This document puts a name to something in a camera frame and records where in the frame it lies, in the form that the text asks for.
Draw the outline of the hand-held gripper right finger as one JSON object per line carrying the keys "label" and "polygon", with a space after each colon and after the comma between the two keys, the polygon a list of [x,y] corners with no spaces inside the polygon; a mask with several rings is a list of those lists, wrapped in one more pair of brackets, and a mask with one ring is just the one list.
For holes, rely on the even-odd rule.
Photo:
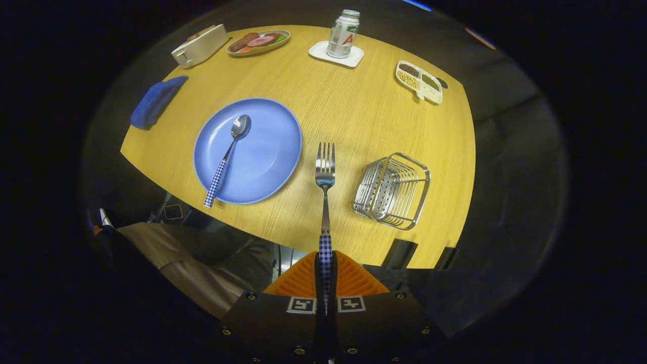
{"label": "hand-held gripper right finger", "polygon": [[388,290],[334,251],[326,355],[335,363],[421,363],[448,337],[406,289]]}

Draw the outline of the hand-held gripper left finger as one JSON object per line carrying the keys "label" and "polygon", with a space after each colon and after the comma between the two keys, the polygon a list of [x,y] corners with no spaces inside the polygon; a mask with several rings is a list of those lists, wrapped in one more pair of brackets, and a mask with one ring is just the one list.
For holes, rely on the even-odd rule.
{"label": "hand-held gripper left finger", "polygon": [[320,363],[325,317],[317,252],[270,286],[244,292],[220,320],[220,350],[235,363]]}

